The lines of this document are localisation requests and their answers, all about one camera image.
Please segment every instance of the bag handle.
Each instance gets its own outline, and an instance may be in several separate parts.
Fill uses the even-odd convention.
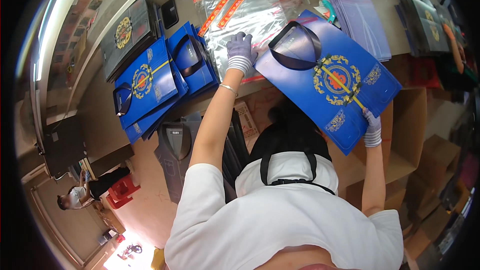
[[[309,42],[313,46],[313,50],[315,52],[315,60],[314,61],[305,61],[301,59],[297,59],[294,57],[289,57],[283,55],[281,53],[276,52],[273,50],[275,45],[279,43],[279,41],[290,31],[291,28],[296,27],[301,29],[304,33]],[[277,34],[273,40],[268,43],[268,48],[270,48],[270,52],[275,60],[280,63],[282,66],[293,69],[293,70],[308,70],[312,69],[313,67],[318,65],[318,60],[322,54],[322,44],[318,39],[317,35],[311,31],[309,28],[304,27],[302,24],[298,23],[297,21],[290,21],[281,31]]]
[[[121,90],[130,91],[127,99],[124,102],[120,101],[120,96],[118,96]],[[124,82],[119,85],[115,90],[113,90],[113,104],[115,105],[115,115],[123,116],[130,109],[130,103],[132,102],[132,86],[128,82]]]
[[[186,34],[184,35],[180,41],[178,41],[177,45],[175,46],[175,48],[173,49],[173,52],[172,52],[172,59],[173,61],[175,62],[177,60],[177,57],[180,53],[180,49],[182,48],[182,46],[187,43],[187,41],[191,42],[192,46],[193,46],[193,53],[195,54],[195,57],[197,58],[198,62],[196,62],[195,64],[191,65],[190,67],[187,67],[185,69],[179,69],[180,71],[180,74],[185,78],[187,76],[190,76],[192,74],[194,74],[198,69],[201,68],[202,66],[202,59],[204,57],[204,55],[202,54],[202,52],[200,51],[200,47],[198,46],[198,43],[197,43],[197,40],[189,35],[189,34]]]

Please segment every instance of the hand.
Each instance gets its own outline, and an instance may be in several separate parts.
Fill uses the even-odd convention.
[[[380,116],[375,118],[371,111],[363,108],[363,117],[368,121],[367,132],[365,132],[363,136],[365,147],[377,147],[382,143],[382,123],[380,122]]]
[[[455,35],[453,34],[453,31],[445,23],[443,24],[443,30],[451,40],[455,40]]]
[[[226,43],[226,52],[228,56],[228,68],[238,69],[247,76],[258,57],[258,52],[252,53],[252,35],[245,36],[243,31],[232,36],[232,40]]]

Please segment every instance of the paper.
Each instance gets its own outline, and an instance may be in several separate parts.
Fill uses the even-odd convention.
[[[392,58],[385,31],[371,0],[330,0],[342,31],[380,62]]]

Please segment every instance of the red plastic stool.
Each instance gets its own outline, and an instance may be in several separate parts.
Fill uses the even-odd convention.
[[[117,210],[117,209],[123,207],[125,204],[129,203],[132,200],[134,200],[132,197],[127,197],[127,198],[125,198],[123,200],[120,200],[120,201],[114,201],[110,194],[108,194],[106,196],[106,201],[108,201],[108,203],[110,204],[110,206],[114,210]]]
[[[108,192],[114,201],[123,201],[139,189],[140,186],[134,185],[131,174],[129,174],[114,183],[113,186],[108,189]]]

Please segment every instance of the cardboard box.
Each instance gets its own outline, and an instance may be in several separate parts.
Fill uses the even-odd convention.
[[[425,235],[431,242],[434,242],[442,233],[448,221],[450,220],[450,214],[447,213],[442,206],[430,214],[420,225],[420,229],[425,232]]]
[[[432,135],[423,144],[416,172],[436,194],[439,194],[455,174],[459,157],[459,146],[438,135]]]
[[[405,240],[404,248],[408,253],[408,257],[416,260],[422,252],[427,249],[431,242],[423,229],[419,228],[412,236]]]
[[[405,192],[405,202],[409,211],[417,211],[435,197],[435,190],[417,175],[417,171],[410,174]]]
[[[118,220],[115,214],[109,208],[104,208],[100,211],[104,221],[108,227],[113,227],[119,234],[123,234],[126,230],[122,223]]]
[[[392,140],[394,103],[391,102],[380,115],[381,120],[381,152],[383,155],[383,170],[386,171],[390,158],[390,144]],[[358,183],[365,179],[365,165],[367,151],[363,138],[353,148],[352,152],[345,156],[340,149],[327,140],[328,152],[332,158],[333,167],[338,175],[338,189]]]
[[[416,260],[440,236],[449,220],[450,215],[442,206],[439,206],[423,220],[417,231],[405,240],[404,247],[408,256]]]
[[[392,146],[385,173],[386,183],[417,169],[422,154],[426,123],[426,89],[401,90],[393,99]]]
[[[414,222],[421,222],[423,219],[427,218],[439,205],[440,199],[438,197],[433,197],[423,206],[420,206],[417,210],[409,211],[409,218]]]
[[[433,88],[431,89],[432,97],[435,99],[445,100],[445,101],[452,101],[452,92],[445,91],[441,88]]]
[[[346,201],[351,205],[362,210],[362,193],[364,180],[346,187]],[[405,196],[405,187],[398,180],[388,183],[385,194],[385,210],[400,211],[403,198]]]
[[[460,199],[455,204],[454,211],[460,214],[469,200],[470,191],[461,180],[457,181],[455,190],[460,194]]]
[[[405,197],[405,187],[398,180],[386,185],[385,210],[400,210],[403,198]]]

